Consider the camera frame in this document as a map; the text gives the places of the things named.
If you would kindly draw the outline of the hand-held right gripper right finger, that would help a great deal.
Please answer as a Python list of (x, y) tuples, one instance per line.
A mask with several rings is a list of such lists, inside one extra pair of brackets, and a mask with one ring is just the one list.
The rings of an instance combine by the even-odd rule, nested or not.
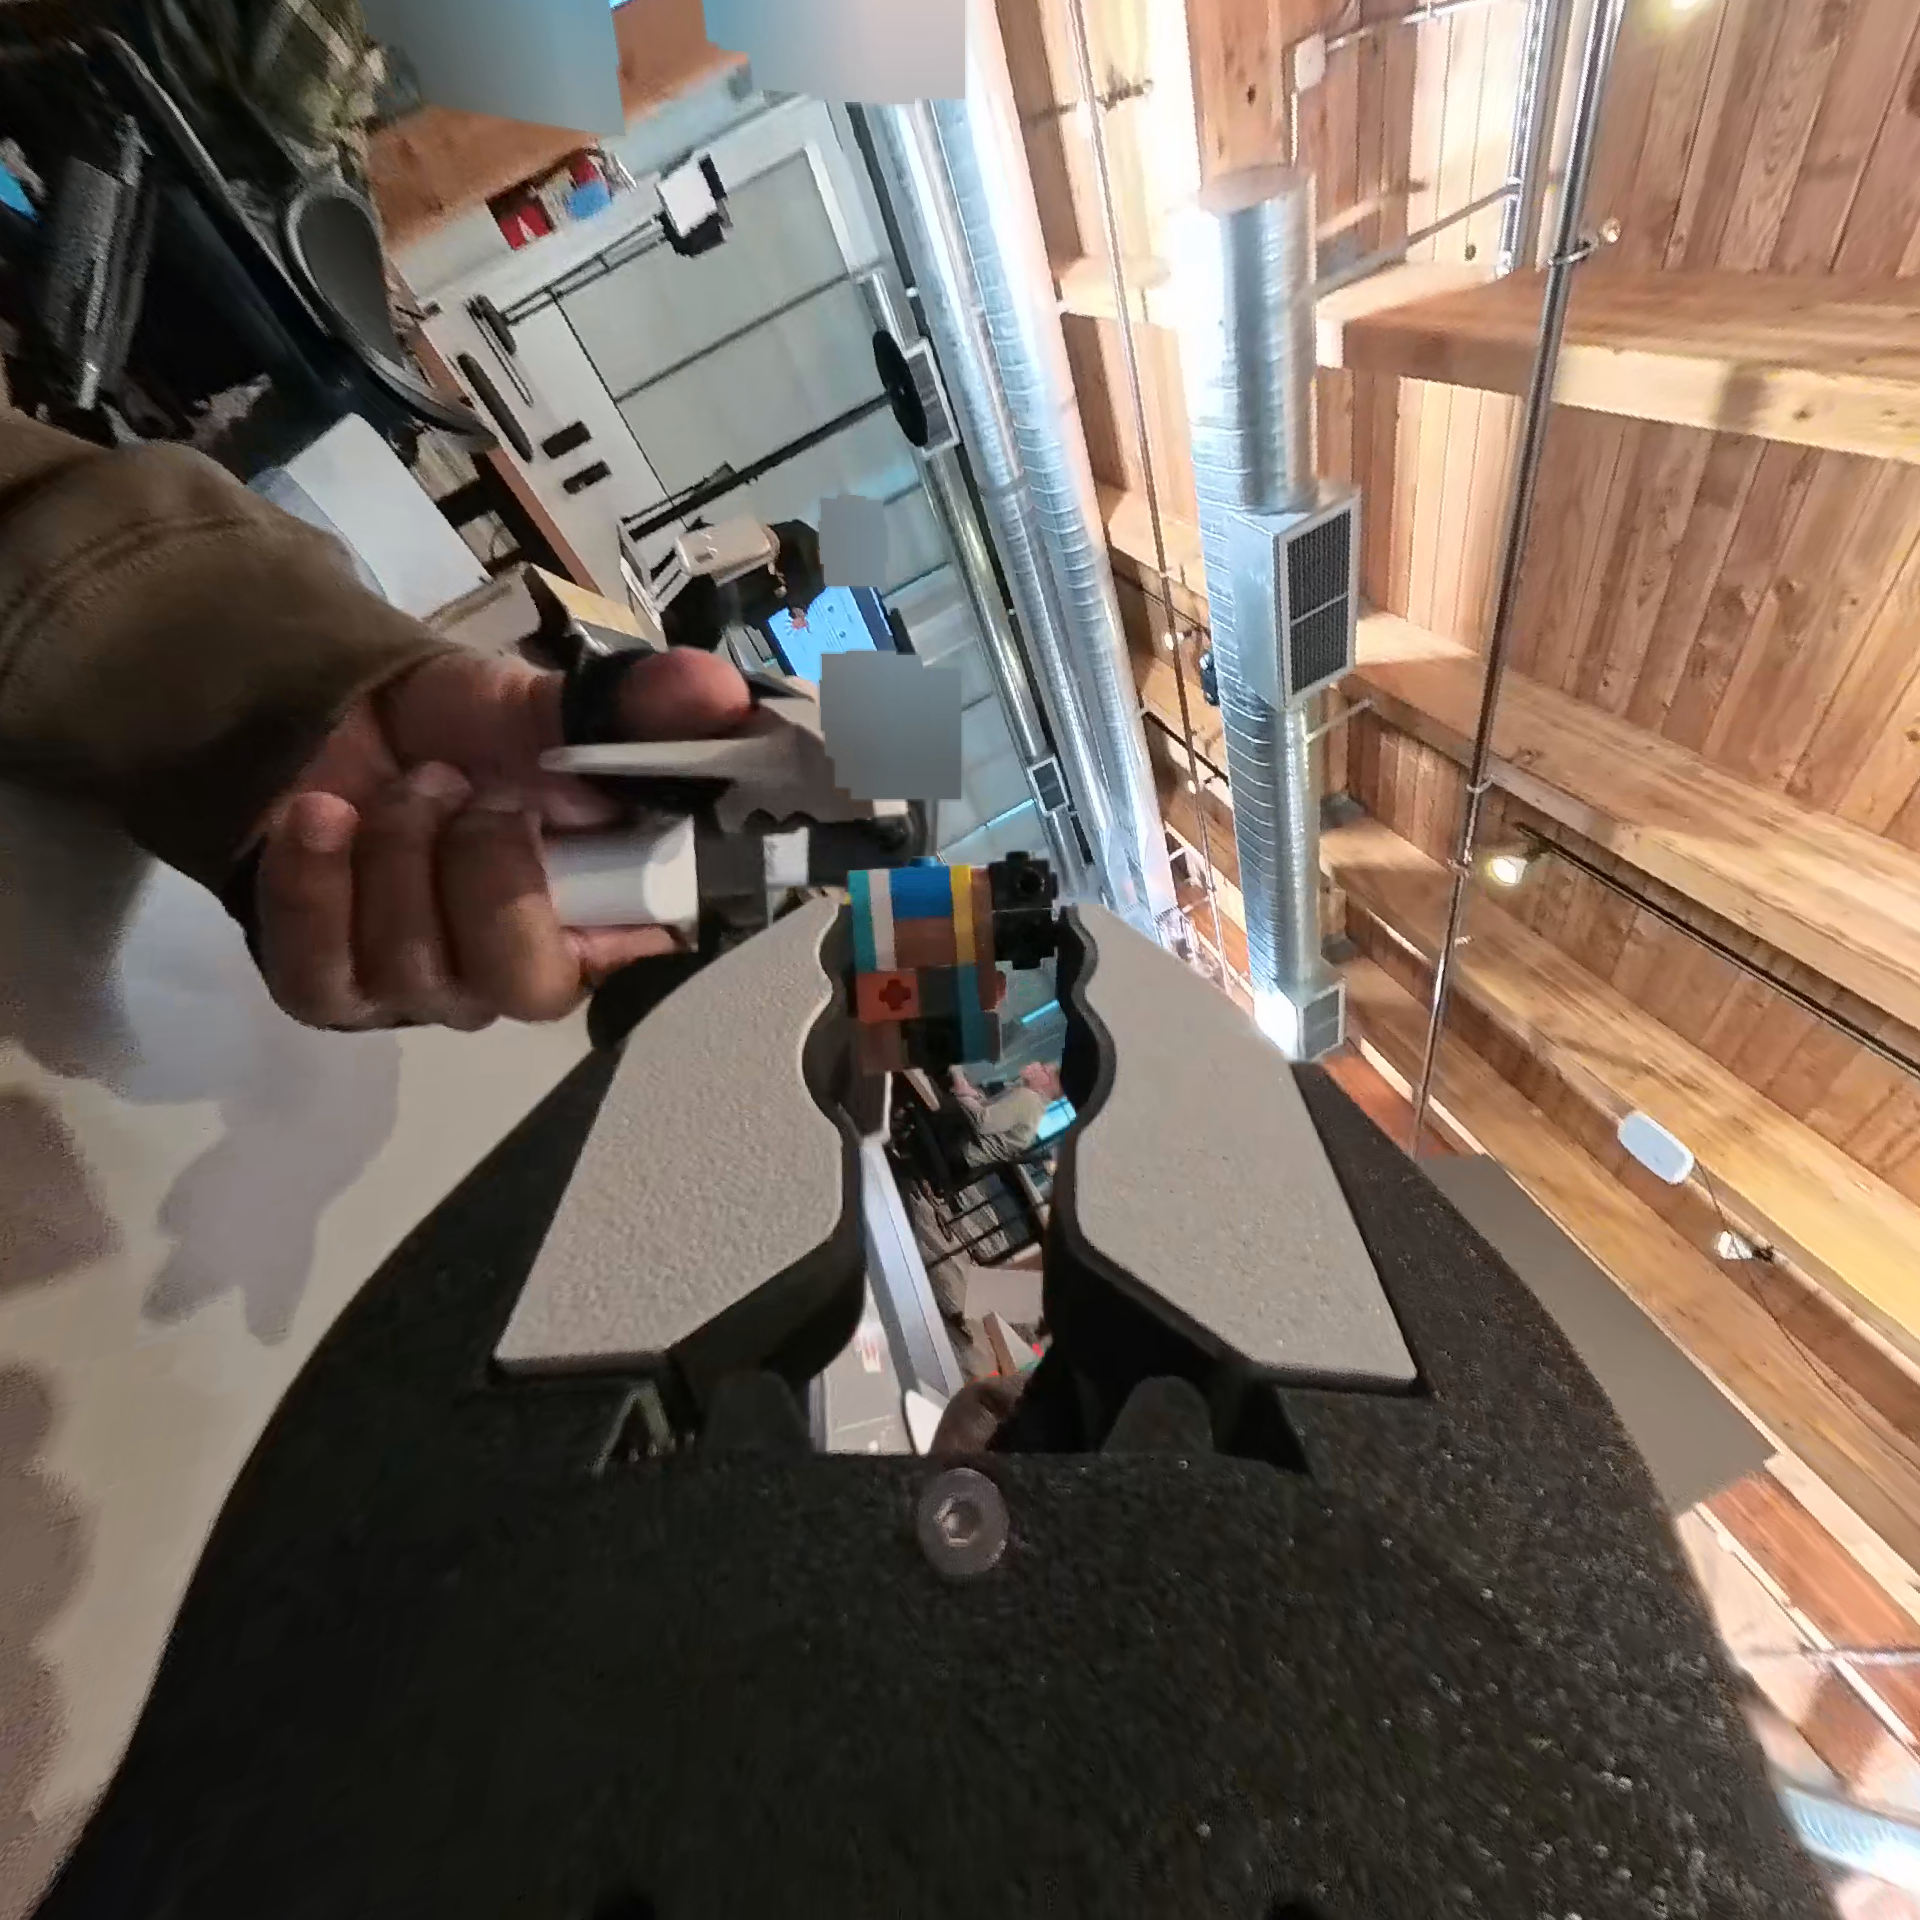
[(1152, 1377), (1407, 1395), (1418, 1362), (1296, 1069), (1175, 952), (1061, 915), (1044, 1320), (1111, 1395)]

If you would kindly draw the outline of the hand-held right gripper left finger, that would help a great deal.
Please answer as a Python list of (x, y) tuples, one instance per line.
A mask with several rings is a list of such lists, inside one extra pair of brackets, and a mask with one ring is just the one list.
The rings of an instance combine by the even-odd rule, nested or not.
[(493, 1350), (506, 1377), (806, 1389), (848, 1348), (848, 954), (845, 907), (816, 896), (636, 1018)]

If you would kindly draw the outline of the multicoloured toy brick block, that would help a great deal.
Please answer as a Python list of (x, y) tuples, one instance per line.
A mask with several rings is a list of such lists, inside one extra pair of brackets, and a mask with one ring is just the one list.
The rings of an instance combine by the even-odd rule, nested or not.
[(946, 1074), (1002, 1056), (1006, 980), (987, 868), (848, 876), (845, 1009), (861, 1077)]

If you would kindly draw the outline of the person's left forearm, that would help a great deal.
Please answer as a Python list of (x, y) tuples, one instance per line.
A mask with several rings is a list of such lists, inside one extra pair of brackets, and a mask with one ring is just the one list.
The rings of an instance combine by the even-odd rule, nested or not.
[(2, 412), (2, 772), (219, 890), (363, 699), (449, 651), (177, 445)]

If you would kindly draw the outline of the person's left hand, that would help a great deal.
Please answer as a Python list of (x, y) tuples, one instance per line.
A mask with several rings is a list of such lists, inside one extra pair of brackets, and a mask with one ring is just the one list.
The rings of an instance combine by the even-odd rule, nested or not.
[(670, 929), (569, 929), (544, 842), (619, 811), (544, 758), (564, 677), (443, 653), (360, 699), (262, 821), (255, 963), (292, 1020), (337, 1033), (564, 1020)]

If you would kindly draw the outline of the blue lit monitor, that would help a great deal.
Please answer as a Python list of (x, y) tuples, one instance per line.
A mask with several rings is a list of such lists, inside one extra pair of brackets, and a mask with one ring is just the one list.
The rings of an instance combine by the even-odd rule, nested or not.
[(759, 627), (780, 670), (812, 684), (821, 684), (828, 659), (900, 653), (900, 635), (876, 589), (825, 589), (805, 612), (778, 608)]

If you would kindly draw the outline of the black round speaker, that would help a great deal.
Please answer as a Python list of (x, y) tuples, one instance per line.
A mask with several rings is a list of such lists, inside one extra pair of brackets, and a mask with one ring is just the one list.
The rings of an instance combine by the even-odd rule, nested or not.
[(959, 425), (934, 349), (876, 329), (873, 355), (882, 397), (909, 445), (929, 459), (957, 451)]

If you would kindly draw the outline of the white box device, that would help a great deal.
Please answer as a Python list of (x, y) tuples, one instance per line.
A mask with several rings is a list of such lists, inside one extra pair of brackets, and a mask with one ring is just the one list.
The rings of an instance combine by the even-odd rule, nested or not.
[(659, 226), (679, 258), (700, 258), (725, 245), (733, 230), (726, 183), (715, 157), (687, 157), (657, 180)]

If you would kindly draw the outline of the grey backed office chair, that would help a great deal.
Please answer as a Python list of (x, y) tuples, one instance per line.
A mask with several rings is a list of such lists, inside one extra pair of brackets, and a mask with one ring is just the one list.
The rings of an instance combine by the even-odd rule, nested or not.
[(443, 432), (468, 453), (498, 447), (468, 400), (446, 398), (427, 381), (404, 342), (386, 253), (365, 193), (337, 176), (305, 183), (282, 211), (282, 243), (322, 332), (344, 352), (349, 379), (379, 411)]

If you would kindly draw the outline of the spiral metal duct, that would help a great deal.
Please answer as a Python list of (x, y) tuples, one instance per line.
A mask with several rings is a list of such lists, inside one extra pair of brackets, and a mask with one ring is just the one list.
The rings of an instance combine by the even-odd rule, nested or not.
[(1020, 141), (993, 104), (863, 120), (1091, 846), (1083, 890), (1154, 939), (1175, 907), (1164, 829)]

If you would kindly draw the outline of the large metal air duct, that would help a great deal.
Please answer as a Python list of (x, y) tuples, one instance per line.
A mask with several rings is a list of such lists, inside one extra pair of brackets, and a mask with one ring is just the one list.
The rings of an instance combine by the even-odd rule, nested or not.
[(1346, 1040), (1326, 954), (1316, 704), (1355, 669), (1360, 497), (1315, 459), (1315, 183), (1208, 183), (1175, 230), (1208, 639), (1261, 1033), (1295, 1062)]

